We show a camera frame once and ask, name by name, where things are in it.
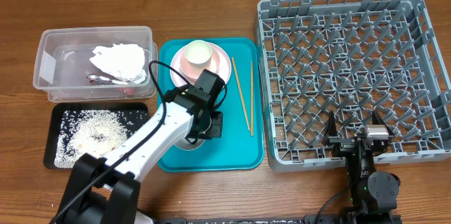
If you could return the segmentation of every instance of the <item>teal tray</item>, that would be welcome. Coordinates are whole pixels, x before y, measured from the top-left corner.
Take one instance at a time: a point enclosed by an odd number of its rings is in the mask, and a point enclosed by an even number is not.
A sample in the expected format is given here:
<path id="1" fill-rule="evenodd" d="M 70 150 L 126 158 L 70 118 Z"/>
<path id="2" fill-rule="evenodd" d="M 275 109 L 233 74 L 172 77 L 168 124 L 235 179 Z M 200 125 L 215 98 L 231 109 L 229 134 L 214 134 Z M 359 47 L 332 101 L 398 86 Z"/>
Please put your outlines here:
<path id="1" fill-rule="evenodd" d="M 235 58 L 238 76 L 245 99 L 250 122 L 250 66 L 254 66 L 254 136 L 247 130 L 242 111 L 235 72 L 227 84 L 227 97 L 219 111 L 223 112 L 223 131 L 221 138 L 206 140 L 203 145 L 192 151 L 172 146 L 160 159 L 158 165 L 167 172 L 245 170 L 256 168 L 264 157 L 263 114 L 261 110 L 260 77 L 255 44 L 244 37 L 203 39 L 219 45 Z M 170 64 L 175 53 L 193 41 L 177 39 L 166 42 L 160 50 L 160 61 Z M 163 93 L 175 86 L 171 81 L 169 69 L 159 68 L 159 86 Z"/>

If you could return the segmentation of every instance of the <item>wooden chopstick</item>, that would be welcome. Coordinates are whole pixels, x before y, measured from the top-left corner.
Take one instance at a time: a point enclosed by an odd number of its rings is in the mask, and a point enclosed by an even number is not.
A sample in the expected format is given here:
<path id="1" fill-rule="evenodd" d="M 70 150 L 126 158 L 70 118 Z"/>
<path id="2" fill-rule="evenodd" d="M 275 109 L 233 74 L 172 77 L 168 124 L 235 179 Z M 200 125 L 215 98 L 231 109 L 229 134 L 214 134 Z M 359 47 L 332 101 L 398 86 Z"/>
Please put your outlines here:
<path id="1" fill-rule="evenodd" d="M 240 98 L 241 98 L 242 110 L 245 111 L 245 118 L 246 118 L 247 130 L 250 130 L 250 128 L 249 128 L 249 121 L 248 121 L 248 119 L 247 119 L 247 112 L 246 112 L 245 100 L 242 98 L 240 79 L 238 78 L 237 66 L 235 65 L 235 59 L 234 59 L 233 57 L 232 57 L 232 64 L 233 64 L 233 70 L 235 70 L 235 77 L 237 78 L 237 85 L 238 85 L 238 91 L 240 92 Z"/>
<path id="2" fill-rule="evenodd" d="M 251 61 L 251 136 L 254 136 L 254 68 Z"/>

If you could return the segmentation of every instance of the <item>wooden table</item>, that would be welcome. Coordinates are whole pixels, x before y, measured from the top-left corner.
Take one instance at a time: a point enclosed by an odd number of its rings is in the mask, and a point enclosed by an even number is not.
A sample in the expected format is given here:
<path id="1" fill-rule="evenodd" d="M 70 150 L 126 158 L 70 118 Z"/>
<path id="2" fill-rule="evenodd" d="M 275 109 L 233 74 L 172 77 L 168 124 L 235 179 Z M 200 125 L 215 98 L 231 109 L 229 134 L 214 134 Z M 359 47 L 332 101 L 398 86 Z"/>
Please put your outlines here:
<path id="1" fill-rule="evenodd" d="M 259 0 L 0 0 L 0 223 L 48 223 L 69 170 L 42 164 L 53 103 L 32 86 L 39 38 L 65 27 L 147 25 L 161 47 L 177 38 L 249 37 Z M 442 55 L 451 69 L 451 0 L 426 0 Z M 156 99 L 144 100 L 155 111 Z M 380 166 L 402 181 L 404 223 L 451 222 L 451 160 Z M 347 185 L 343 168 L 275 173 L 254 170 L 165 173 L 155 167 L 142 184 L 139 207 L 156 217 L 288 217 L 316 213 Z M 349 205 L 349 197 L 325 213 Z"/>

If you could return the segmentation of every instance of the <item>small black tray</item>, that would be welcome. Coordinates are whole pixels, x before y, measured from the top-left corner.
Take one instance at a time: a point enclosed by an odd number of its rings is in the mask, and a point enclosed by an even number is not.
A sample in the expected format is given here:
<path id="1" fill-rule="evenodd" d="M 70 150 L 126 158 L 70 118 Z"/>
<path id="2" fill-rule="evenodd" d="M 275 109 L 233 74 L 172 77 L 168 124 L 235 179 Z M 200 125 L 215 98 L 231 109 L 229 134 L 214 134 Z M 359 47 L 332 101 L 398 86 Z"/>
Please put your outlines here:
<path id="1" fill-rule="evenodd" d="M 44 152 L 44 166 L 50 169 L 65 169 L 56 167 L 54 164 L 56 157 L 56 148 L 58 144 L 58 136 L 60 134 L 60 126 L 63 120 L 65 111 L 88 111 L 88 110 L 108 110 L 108 111 L 144 111 L 145 116 L 136 118 L 133 115 L 124 116 L 127 121 L 132 121 L 133 125 L 123 123 L 124 126 L 131 132 L 135 133 L 148 120 L 147 106 L 143 103 L 65 103 L 57 104 L 51 112 L 49 135 L 47 137 L 47 144 Z"/>

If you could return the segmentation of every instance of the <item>gray dish rack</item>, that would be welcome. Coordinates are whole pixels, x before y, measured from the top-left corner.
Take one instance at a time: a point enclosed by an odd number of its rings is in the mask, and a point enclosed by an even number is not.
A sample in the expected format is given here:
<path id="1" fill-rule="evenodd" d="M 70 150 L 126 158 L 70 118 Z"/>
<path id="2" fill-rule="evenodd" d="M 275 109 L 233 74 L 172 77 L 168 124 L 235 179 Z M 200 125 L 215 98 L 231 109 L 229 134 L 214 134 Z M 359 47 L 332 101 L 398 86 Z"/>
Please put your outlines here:
<path id="1" fill-rule="evenodd" d="M 379 112 L 396 137 L 377 163 L 451 156 L 450 79 L 424 0 L 261 0 L 257 10 L 272 169 L 345 164 L 321 145 L 329 111 L 342 137 Z"/>

